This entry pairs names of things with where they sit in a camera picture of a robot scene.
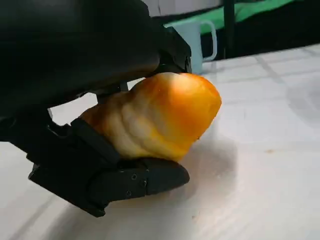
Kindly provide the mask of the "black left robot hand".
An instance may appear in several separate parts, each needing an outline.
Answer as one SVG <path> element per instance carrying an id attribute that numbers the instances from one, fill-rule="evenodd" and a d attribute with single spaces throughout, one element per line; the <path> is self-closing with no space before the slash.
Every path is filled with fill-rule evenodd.
<path id="1" fill-rule="evenodd" d="M 141 0 L 3 0 L 0 139 L 26 153 L 32 182 L 95 217 L 110 202 L 179 188 L 190 180 L 180 164 L 125 162 L 83 120 L 61 126 L 50 115 L 86 93 L 102 102 L 166 70 L 191 72 L 191 49 Z"/>

